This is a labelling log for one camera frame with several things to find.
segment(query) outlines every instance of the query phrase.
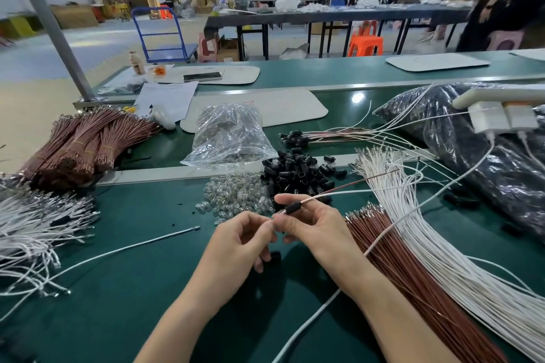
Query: workbench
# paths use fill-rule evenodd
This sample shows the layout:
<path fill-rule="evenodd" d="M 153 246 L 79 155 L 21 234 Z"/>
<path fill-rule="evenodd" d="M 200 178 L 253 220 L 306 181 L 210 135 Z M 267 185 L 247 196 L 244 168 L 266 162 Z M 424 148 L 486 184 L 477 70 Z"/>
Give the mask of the workbench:
<path fill-rule="evenodd" d="M 375 109 L 394 95 L 420 85 L 424 78 L 528 83 L 545 77 L 538 61 L 507 52 L 482 52 L 475 56 L 493 63 L 488 68 L 413 75 L 412 79 L 404 73 L 405 82 L 399 80 L 402 71 L 384 62 L 373 62 L 378 57 L 255 62 L 250 64 L 260 66 L 262 74 L 254 84 L 242 88 L 263 91 L 318 85 L 312 90 L 329 109 L 328 115 L 265 128 L 273 146 L 280 147 L 279 132 L 350 126 L 364 116 L 371 101 Z M 239 88 L 208 85 L 201 86 L 197 94 L 228 94 L 240 91 Z M 370 114 L 363 126 L 380 124 L 381 120 Z M 64 269 L 174 231 L 194 226 L 201 229 L 128 249 L 66 273 L 58 283 L 69 287 L 72 294 L 31 297 L 4 325 L 5 339 L 16 342 L 18 350 L 35 354 L 40 363 L 132 361 L 162 313 L 183 290 L 215 229 L 212 214 L 200 215 L 194 208 L 203 199 L 208 178 L 180 175 L 187 167 L 181 167 L 179 161 L 191 149 L 192 140 L 193 135 L 177 127 L 175 132 L 162 132 L 136 146 L 132 156 L 121 162 L 120 169 L 125 171 L 121 175 L 114 173 L 117 179 L 106 179 L 103 185 L 91 190 L 100 210 L 94 236 L 84 246 L 69 245 L 59 254 Z M 311 145 L 308 151 L 317 157 L 344 155 L 353 154 L 358 146 L 365 144 Z M 427 174 L 439 179 L 433 172 Z M 337 183 L 355 179 L 350 174 Z M 436 191 L 436 185 L 419 185 L 419 201 Z M 372 193 L 334 196 L 333 206 L 346 213 L 368 201 L 376 202 Z M 545 255 L 541 248 L 529 237 L 515 239 L 503 233 L 500 227 L 504 219 L 488 205 L 483 204 L 476 211 L 458 210 L 436 199 L 426 205 L 423 215 L 461 252 L 496 262 L 537 293 L 545 294 L 545 271 L 541 267 Z M 282 253 L 282 263 L 266 264 L 262 275 L 251 273 L 235 297 L 207 325 L 195 348 L 193 362 L 272 361 L 293 332 L 336 290 L 301 243 L 276 243 L 271 250 Z M 494 267 L 487 269 L 498 272 Z M 15 301 L 3 299 L 0 312 L 6 312 Z M 529 362 L 496 336 L 487 334 L 501 346 L 511 363 Z M 369 325 L 344 294 L 300 336 L 284 359 L 292 363 L 322 361 L 384 361 Z"/>
<path fill-rule="evenodd" d="M 238 39 L 239 47 L 239 57 L 244 58 L 243 50 L 243 40 L 242 36 L 246 32 L 250 33 L 261 33 L 263 40 L 263 56 L 266 60 L 269 58 L 269 25 L 271 24 L 280 24 L 280 23 L 291 23 L 294 25 L 302 25 L 305 23 L 322 23 L 322 35 L 320 37 L 320 53 L 319 57 L 323 55 L 324 48 L 324 39 L 326 29 L 330 29 L 329 32 L 329 43 L 331 42 L 331 30 L 332 29 L 348 29 L 346 34 L 346 39 L 344 41 L 343 57 L 346 56 L 348 50 L 348 43 L 350 41 L 352 28 L 352 22 L 361 21 L 361 20 L 377 20 L 380 22 L 378 36 L 382 31 L 382 25 L 387 20 L 402 20 L 403 26 L 399 30 L 399 36 L 396 41 L 396 46 L 394 51 L 398 55 L 401 54 L 403 49 L 403 44 L 405 43 L 405 38 L 407 32 L 411 26 L 411 22 L 414 19 L 431 19 L 431 23 L 434 26 L 437 25 L 448 25 L 448 24 L 457 24 L 467 22 L 467 17 L 470 8 L 454 8 L 448 6 L 440 5 L 380 5 L 373 6 L 369 9 L 347 9 L 348 6 L 339 7 L 329 12 L 312 12 L 312 13 L 303 13 L 299 11 L 294 12 L 276 12 L 273 10 L 272 13 L 248 13 L 248 14 L 225 14 L 220 16 L 208 16 L 206 24 L 204 26 L 204 36 L 207 40 L 214 38 L 214 35 L 221 28 L 226 27 L 236 27 L 236 35 Z M 343 26 L 333 26 L 333 22 L 347 22 L 347 25 Z M 243 26 L 246 25 L 261 25 L 261 29 L 252 29 L 249 31 L 244 31 Z M 311 25 L 309 26 L 309 43 L 311 36 Z"/>

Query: pink plastic stool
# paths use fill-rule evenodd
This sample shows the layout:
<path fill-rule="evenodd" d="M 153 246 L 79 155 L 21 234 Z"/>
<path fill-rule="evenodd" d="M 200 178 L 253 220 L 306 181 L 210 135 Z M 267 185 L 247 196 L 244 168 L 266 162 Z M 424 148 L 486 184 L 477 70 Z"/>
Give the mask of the pink plastic stool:
<path fill-rule="evenodd" d="M 513 50 L 521 46 L 524 31 L 496 30 L 489 36 L 490 44 L 486 50 Z"/>
<path fill-rule="evenodd" d="M 211 43 L 214 50 L 208 49 L 208 43 Z M 215 39 L 207 41 L 204 33 L 199 33 L 199 43 L 197 45 L 197 55 L 199 62 L 217 62 L 217 42 Z"/>

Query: black pants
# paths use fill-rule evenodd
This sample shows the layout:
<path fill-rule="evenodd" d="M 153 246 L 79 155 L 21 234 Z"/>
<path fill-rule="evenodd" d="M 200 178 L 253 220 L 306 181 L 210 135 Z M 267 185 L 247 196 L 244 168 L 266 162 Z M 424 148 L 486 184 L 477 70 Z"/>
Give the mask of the black pants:
<path fill-rule="evenodd" d="M 460 35 L 460 41 L 456 47 L 457 52 L 478 52 L 488 47 L 489 31 L 484 24 L 479 23 L 479 18 L 489 0 L 479 0 L 471 14 L 468 24 Z M 505 0 L 498 0 L 492 7 L 490 18 L 502 11 L 507 4 Z"/>

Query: bottle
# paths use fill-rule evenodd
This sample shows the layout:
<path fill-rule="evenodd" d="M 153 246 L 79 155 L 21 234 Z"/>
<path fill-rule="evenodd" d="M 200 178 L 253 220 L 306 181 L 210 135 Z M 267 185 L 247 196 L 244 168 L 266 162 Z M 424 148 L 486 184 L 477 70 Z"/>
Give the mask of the bottle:
<path fill-rule="evenodd" d="M 129 59 L 137 75 L 143 75 L 146 73 L 146 69 L 144 68 L 144 62 L 142 62 L 142 59 L 140 59 L 135 50 L 131 50 L 129 52 Z"/>

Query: metal pole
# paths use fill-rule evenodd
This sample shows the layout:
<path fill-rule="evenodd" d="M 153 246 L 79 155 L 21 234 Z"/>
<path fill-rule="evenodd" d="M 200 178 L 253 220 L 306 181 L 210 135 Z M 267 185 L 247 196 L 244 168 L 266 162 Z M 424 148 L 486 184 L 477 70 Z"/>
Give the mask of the metal pole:
<path fill-rule="evenodd" d="M 84 100 L 89 101 L 95 95 L 91 89 L 91 85 L 87 81 L 87 78 L 83 74 L 81 67 L 77 62 L 74 52 L 70 48 L 70 45 L 66 41 L 60 26 L 57 23 L 57 19 L 53 15 L 51 8 L 47 4 L 46 0 L 30 0 L 32 6 L 36 10 L 37 17 L 40 19 L 41 23 L 44 25 L 44 29 L 47 31 L 47 34 L 51 38 L 51 42 L 57 49 L 57 52 L 64 62 L 68 73 L 72 77 L 72 80 L 76 84 L 76 87 L 83 97 Z"/>

